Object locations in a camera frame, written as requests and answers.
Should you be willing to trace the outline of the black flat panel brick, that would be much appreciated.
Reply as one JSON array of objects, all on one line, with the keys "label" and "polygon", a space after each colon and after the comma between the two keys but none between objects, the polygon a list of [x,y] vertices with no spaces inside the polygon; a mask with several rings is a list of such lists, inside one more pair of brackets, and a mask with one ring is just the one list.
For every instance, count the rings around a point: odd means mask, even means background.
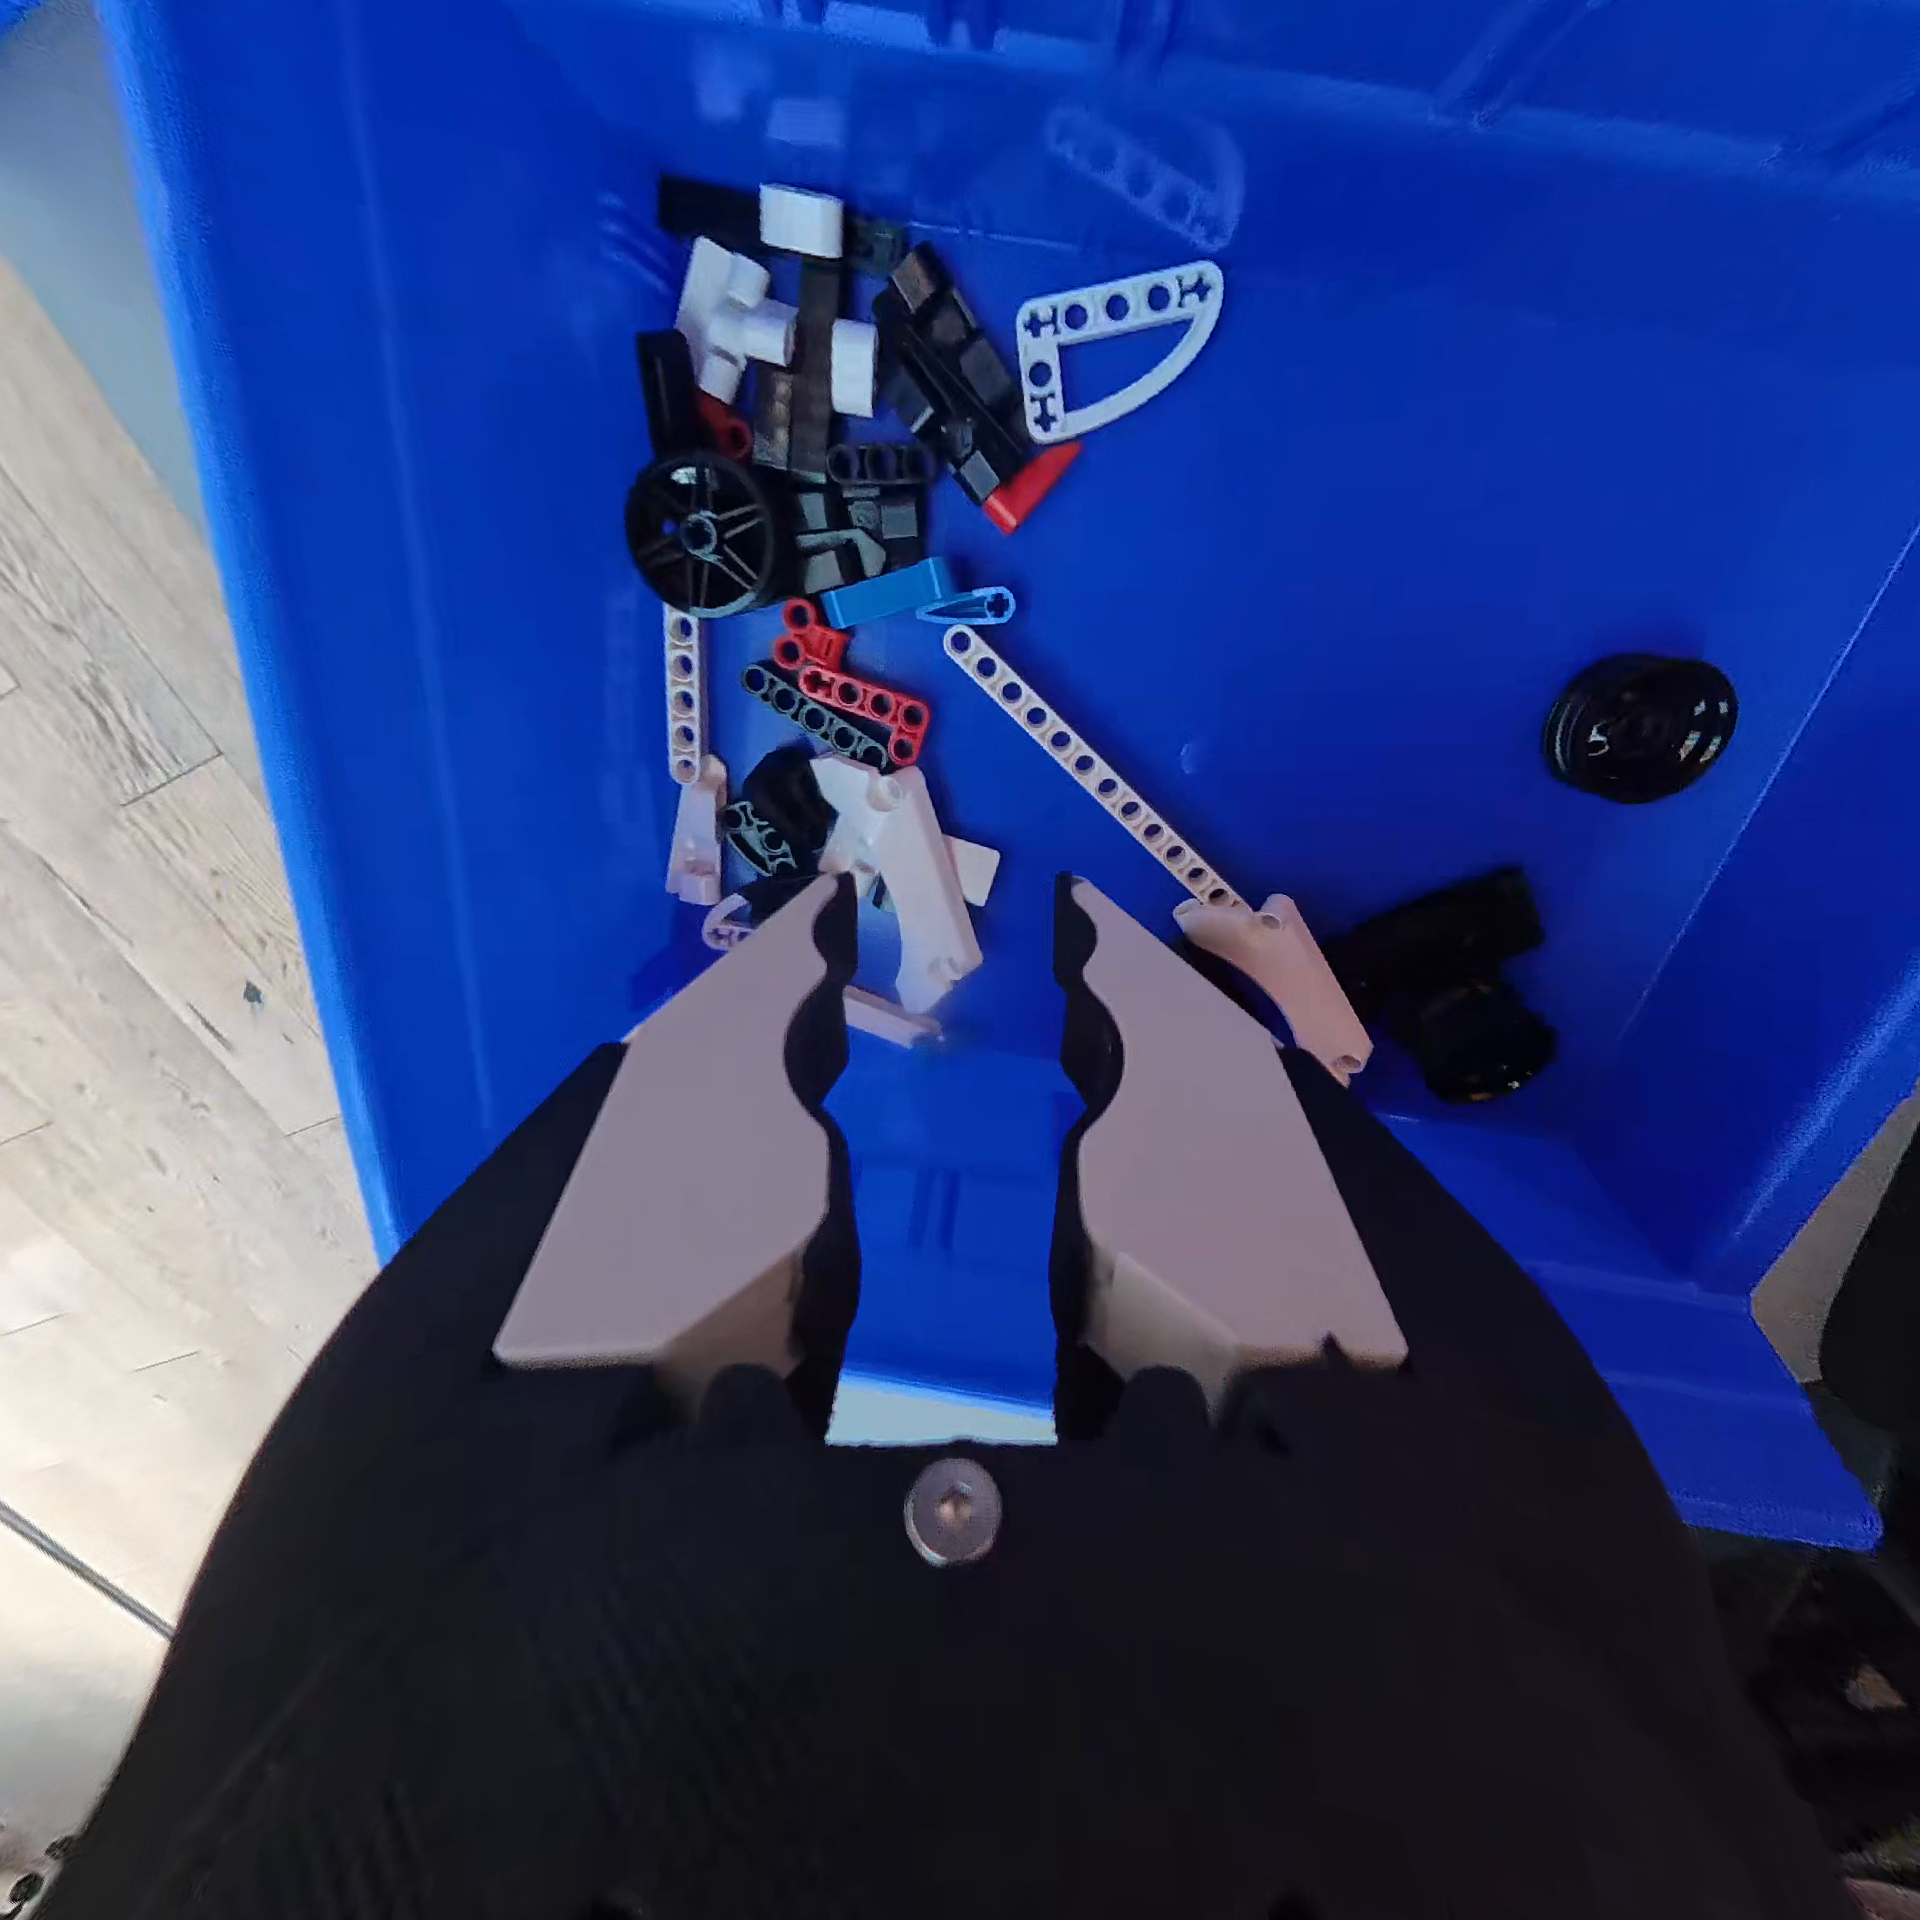
[{"label": "black flat panel brick", "polygon": [[1506,864],[1358,921],[1326,955],[1352,1002],[1386,1002],[1494,977],[1543,946],[1528,879]]}]

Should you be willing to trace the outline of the black spoked wheel rim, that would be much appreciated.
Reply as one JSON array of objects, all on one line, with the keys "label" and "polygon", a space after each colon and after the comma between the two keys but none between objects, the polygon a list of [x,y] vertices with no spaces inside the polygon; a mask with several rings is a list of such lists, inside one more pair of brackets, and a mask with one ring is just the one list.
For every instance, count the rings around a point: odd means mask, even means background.
[{"label": "black spoked wheel rim", "polygon": [[1718,763],[1738,718],[1738,689],[1706,658],[1605,657],[1578,671],[1548,708],[1543,761],[1598,800],[1670,800]]},{"label": "black spoked wheel rim", "polygon": [[794,560],[789,515],[756,471],[714,451],[684,451],[638,471],[621,529],[638,576],[692,618],[773,607]]}]

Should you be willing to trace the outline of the white curved panel brick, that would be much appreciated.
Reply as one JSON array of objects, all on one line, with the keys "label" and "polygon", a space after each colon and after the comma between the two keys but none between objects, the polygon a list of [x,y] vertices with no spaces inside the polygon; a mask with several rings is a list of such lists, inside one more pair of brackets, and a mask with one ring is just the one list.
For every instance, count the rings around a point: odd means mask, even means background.
[{"label": "white curved panel brick", "polygon": [[1285,895],[1259,903],[1187,898],[1173,911],[1187,942],[1226,963],[1272,1002],[1293,1044],[1348,1089],[1368,1065],[1373,1041],[1301,908]]}]

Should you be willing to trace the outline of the long white perforated beam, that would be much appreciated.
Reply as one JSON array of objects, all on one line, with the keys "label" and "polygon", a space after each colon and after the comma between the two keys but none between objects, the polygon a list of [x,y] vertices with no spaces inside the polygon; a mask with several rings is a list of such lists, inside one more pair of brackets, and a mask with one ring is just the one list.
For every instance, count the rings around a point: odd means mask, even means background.
[{"label": "long white perforated beam", "polygon": [[1155,810],[1087,740],[1087,736],[1024,672],[1011,665],[978,628],[956,622],[942,638],[948,658],[996,712],[1006,714],[1071,785],[1115,822],[1178,884],[1206,908],[1245,908],[1191,838]]}]

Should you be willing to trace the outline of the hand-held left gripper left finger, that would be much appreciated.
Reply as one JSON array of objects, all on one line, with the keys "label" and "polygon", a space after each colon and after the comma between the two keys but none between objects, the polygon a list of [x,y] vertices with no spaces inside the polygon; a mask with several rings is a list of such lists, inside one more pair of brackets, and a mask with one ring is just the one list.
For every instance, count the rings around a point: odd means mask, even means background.
[{"label": "hand-held left gripper left finger", "polygon": [[848,879],[802,887],[623,1041],[496,1336],[512,1369],[640,1364],[684,1408],[738,1364],[827,1430],[858,1314]]}]

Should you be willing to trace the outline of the short white perforated beam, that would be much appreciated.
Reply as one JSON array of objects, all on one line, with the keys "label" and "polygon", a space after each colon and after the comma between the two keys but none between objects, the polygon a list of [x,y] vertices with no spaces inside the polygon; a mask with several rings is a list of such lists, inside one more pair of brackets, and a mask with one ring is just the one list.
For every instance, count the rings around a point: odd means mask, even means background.
[{"label": "short white perforated beam", "polygon": [[703,625],[662,608],[666,763],[678,786],[694,785],[708,755]]}]

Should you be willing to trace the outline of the white perforated curved frame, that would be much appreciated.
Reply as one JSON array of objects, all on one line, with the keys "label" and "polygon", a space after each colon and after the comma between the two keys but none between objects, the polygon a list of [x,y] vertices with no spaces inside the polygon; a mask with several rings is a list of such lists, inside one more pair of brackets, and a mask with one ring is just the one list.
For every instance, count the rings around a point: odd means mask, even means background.
[{"label": "white perforated curved frame", "polygon": [[[1092,281],[1024,302],[1014,318],[1024,430],[1039,449],[1078,442],[1163,395],[1208,346],[1226,305],[1222,271],[1212,258]],[[1075,400],[1067,350],[1173,329],[1173,343],[1132,382],[1094,400]]]}]

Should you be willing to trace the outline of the heap of black white bricks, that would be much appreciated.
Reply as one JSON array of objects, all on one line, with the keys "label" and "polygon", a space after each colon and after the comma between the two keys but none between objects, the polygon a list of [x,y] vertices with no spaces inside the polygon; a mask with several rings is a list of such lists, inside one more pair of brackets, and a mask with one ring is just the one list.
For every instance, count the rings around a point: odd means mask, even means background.
[{"label": "heap of black white bricks", "polygon": [[675,323],[635,336],[648,465],[714,451],[780,492],[780,600],[927,560],[942,481],[1011,535],[1075,460],[1029,440],[1014,374],[901,225],[806,188],[675,174],[655,222],[688,251]]}]

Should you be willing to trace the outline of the small white fender panel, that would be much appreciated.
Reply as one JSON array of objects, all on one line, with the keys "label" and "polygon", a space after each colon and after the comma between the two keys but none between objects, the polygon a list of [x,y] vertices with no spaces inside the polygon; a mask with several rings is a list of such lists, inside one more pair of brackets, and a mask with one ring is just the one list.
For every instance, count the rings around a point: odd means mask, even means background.
[{"label": "small white fender panel", "polygon": [[678,785],[662,874],[662,890],[685,906],[714,908],[724,896],[722,814],[727,802],[727,767],[715,755],[699,758],[692,777]]}]

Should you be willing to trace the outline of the blue plastic crate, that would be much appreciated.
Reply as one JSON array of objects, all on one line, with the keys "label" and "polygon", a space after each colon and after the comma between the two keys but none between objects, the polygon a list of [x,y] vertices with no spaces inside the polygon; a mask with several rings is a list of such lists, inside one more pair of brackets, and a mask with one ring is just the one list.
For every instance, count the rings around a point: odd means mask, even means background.
[{"label": "blue plastic crate", "polygon": [[[1007,658],[1319,938],[1522,867],[1557,1033],[1375,1111],[1546,1284],[1684,1520],[1879,1518],[1747,1302],[1915,1084],[1915,6],[102,6],[381,1255],[696,920],[621,511],[662,174],[1024,302],[1212,258],[1196,363],[1014,535]],[[1548,772],[1714,663],[1690,791]]]}]

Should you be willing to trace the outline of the blue curved brick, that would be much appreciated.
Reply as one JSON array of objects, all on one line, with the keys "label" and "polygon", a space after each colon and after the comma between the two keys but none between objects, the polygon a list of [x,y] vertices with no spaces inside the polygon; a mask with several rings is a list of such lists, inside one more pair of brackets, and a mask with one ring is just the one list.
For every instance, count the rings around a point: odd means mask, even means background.
[{"label": "blue curved brick", "polygon": [[958,580],[946,560],[927,559],[912,567],[886,570],[867,580],[823,588],[813,594],[823,622],[836,632],[888,618],[917,618],[958,594]]}]

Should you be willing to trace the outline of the large white fender panel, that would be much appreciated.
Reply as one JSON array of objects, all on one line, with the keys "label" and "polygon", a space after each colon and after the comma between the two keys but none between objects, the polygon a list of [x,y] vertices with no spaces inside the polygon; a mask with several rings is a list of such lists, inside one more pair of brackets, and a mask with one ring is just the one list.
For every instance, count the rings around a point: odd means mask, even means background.
[{"label": "large white fender panel", "polygon": [[896,1002],[924,1017],[982,963],[926,777],[919,768],[884,776],[836,755],[815,758],[808,772],[832,810],[818,868],[884,884],[901,938]]}]

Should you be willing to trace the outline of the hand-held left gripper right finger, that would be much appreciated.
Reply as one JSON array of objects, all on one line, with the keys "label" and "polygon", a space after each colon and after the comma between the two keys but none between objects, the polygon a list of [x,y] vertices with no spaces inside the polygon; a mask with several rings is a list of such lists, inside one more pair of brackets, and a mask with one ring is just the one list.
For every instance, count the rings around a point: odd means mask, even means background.
[{"label": "hand-held left gripper right finger", "polygon": [[1290,1072],[1292,1052],[1090,881],[1061,876],[1052,963],[1083,1111],[1048,1242],[1052,1416],[1102,1430],[1123,1387],[1183,1374],[1219,1414],[1250,1374],[1408,1360]]}]

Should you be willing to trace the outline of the red angled perforated beam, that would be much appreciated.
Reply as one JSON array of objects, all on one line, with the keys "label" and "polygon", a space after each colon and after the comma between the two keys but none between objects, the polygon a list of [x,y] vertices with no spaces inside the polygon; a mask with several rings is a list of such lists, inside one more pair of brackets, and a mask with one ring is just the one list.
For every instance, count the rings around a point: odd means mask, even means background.
[{"label": "red angled perforated beam", "polygon": [[835,718],[875,735],[893,767],[922,763],[932,721],[930,704],[910,691],[874,680],[848,662],[850,635],[826,625],[813,602],[789,600],[775,638],[775,665],[798,691]]}]

